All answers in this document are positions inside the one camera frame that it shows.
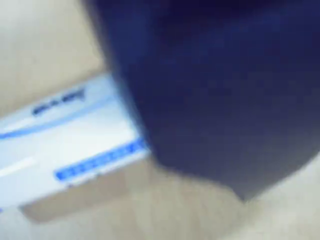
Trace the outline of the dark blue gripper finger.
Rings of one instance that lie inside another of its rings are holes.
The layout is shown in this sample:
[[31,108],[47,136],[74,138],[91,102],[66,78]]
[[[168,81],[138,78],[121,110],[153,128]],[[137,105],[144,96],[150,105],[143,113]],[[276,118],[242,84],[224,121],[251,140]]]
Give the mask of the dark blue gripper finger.
[[248,199],[319,154],[319,1],[83,4],[160,165]]

